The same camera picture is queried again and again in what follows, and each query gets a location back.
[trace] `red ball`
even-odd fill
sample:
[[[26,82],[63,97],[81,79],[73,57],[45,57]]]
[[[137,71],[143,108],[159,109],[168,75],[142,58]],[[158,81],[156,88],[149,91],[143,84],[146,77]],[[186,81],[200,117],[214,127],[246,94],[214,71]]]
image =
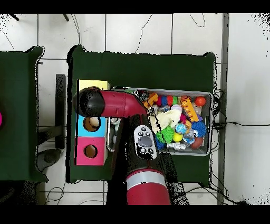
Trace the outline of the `red ball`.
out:
[[[193,149],[193,150],[196,150],[197,148],[199,148],[204,142],[204,138],[198,138],[198,137],[195,137],[195,142],[193,142],[190,147]]]
[[[195,104],[196,104],[197,106],[203,106],[205,103],[206,103],[206,100],[205,100],[204,97],[197,97],[197,98],[195,99]]]
[[[154,104],[161,106],[161,96],[158,97],[158,101],[154,102]]]

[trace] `dark green tabletop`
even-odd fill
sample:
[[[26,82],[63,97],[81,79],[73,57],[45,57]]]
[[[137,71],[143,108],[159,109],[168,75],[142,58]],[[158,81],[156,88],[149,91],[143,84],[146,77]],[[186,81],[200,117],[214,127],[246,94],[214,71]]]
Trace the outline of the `dark green tabletop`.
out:
[[[36,168],[36,66],[43,48],[0,51],[0,180],[47,181]]]
[[[74,141],[75,117],[71,108],[72,96],[76,93],[77,79],[106,80],[111,86],[189,90],[213,92],[215,56],[206,53],[197,55],[150,55],[86,52],[74,46],[67,57],[69,63],[68,107],[71,110],[67,122],[70,147],[67,149],[67,178],[76,180],[110,180],[112,153],[104,166],[75,166]],[[209,155],[173,155],[178,181],[201,182],[208,186]]]

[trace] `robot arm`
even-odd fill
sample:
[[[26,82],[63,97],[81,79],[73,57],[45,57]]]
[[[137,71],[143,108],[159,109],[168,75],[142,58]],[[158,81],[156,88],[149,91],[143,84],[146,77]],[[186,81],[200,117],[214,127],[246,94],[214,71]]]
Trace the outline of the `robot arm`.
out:
[[[90,87],[74,96],[73,107],[83,117],[123,118],[113,153],[107,204],[112,199],[117,204],[121,196],[127,204],[170,204],[154,134],[138,98]]]

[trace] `gray plastic bin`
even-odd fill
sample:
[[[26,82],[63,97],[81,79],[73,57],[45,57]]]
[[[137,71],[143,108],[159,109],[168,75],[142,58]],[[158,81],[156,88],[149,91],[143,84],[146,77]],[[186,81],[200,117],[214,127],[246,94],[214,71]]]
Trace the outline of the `gray plastic bin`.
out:
[[[196,91],[181,91],[181,90],[165,90],[165,89],[145,89],[145,88],[129,88],[129,90],[147,90],[148,93],[155,92],[158,96],[189,96],[191,97],[192,101],[195,100],[196,97],[202,96],[206,99],[205,105],[202,107],[201,110],[201,117],[202,121],[206,125],[206,134],[204,137],[204,142],[202,146],[196,150],[187,147],[183,151],[175,151],[173,149],[166,149],[160,152],[168,153],[170,152],[171,155],[192,155],[192,156],[206,156],[210,153],[211,150],[211,136],[212,136],[212,110],[213,110],[213,102],[214,98],[213,95],[209,92],[196,92]],[[109,147],[109,130],[110,130],[110,120],[108,122],[108,135],[107,135],[107,148],[113,151],[113,148]]]

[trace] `toy pile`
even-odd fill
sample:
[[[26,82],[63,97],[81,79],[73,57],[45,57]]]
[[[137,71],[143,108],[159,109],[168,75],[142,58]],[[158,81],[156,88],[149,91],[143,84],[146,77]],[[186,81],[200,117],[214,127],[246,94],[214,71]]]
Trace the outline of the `toy pile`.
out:
[[[158,150],[173,148],[176,151],[191,147],[198,149],[204,141],[206,127],[201,114],[206,103],[204,97],[191,102],[188,96],[158,96],[145,90],[133,92],[148,109]]]

